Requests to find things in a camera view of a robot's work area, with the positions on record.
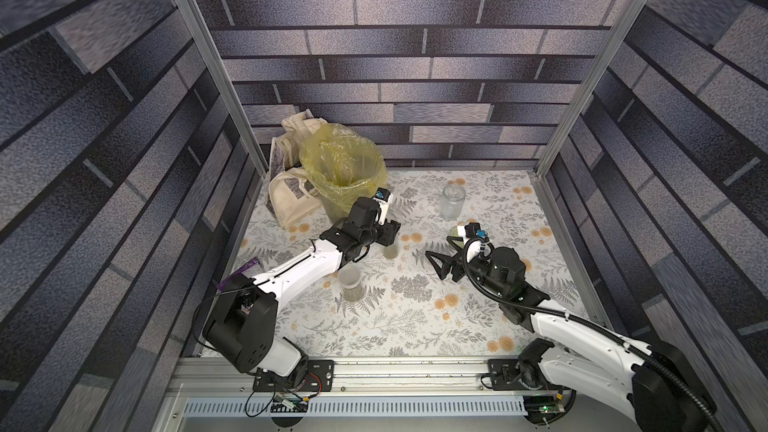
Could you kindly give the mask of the clear ribbed glass jar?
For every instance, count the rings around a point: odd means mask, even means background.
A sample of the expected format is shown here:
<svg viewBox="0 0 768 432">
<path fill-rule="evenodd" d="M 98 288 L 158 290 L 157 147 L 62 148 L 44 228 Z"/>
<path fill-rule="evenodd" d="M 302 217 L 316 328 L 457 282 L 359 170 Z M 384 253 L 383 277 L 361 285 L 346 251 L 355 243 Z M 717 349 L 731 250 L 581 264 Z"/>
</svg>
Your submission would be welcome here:
<svg viewBox="0 0 768 432">
<path fill-rule="evenodd" d="M 456 220 L 462 212 L 465 199 L 466 190 L 462 185 L 447 184 L 441 193 L 440 216 L 446 221 Z"/>
</svg>

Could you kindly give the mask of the clear jar near left arm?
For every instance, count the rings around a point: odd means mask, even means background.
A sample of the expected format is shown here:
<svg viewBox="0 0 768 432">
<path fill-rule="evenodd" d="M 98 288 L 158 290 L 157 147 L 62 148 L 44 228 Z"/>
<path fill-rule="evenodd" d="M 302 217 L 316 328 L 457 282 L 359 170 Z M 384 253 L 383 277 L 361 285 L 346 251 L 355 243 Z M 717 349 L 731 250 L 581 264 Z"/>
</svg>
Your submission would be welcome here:
<svg viewBox="0 0 768 432">
<path fill-rule="evenodd" d="M 365 296 L 362 270 L 354 263 L 345 265 L 338 271 L 338 283 L 344 301 L 355 303 Z"/>
</svg>

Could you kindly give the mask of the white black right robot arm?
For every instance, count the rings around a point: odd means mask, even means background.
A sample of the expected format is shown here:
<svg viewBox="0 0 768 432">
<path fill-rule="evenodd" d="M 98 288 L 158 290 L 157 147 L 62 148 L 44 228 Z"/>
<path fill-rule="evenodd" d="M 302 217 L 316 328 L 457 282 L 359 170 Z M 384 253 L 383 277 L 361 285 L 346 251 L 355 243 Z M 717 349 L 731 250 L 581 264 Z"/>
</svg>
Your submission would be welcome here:
<svg viewBox="0 0 768 432">
<path fill-rule="evenodd" d="M 717 407 L 675 346 L 648 344 L 578 316 L 526 280 L 517 252 L 487 237 L 451 238 L 452 256 L 427 252 L 440 279 L 467 279 L 514 325 L 536 334 L 496 387 L 568 389 L 623 413 L 643 431 L 720 431 Z"/>
</svg>

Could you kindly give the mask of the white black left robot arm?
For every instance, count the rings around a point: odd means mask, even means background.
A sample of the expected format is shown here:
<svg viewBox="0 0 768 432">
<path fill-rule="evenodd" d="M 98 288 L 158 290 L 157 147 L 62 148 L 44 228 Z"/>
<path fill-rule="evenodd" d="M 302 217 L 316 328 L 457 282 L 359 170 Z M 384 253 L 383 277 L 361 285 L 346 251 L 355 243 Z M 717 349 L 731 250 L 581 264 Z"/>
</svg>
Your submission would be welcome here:
<svg viewBox="0 0 768 432">
<path fill-rule="evenodd" d="M 392 245 L 401 224 L 387 218 L 390 202 L 385 188 L 360 197 L 347 217 L 298 256 L 258 276 L 238 272 L 224 279 L 202 338 L 241 373 L 262 369 L 281 378 L 303 377 L 307 355 L 275 334 L 277 315 L 319 279 L 360 261 L 372 245 Z"/>
</svg>

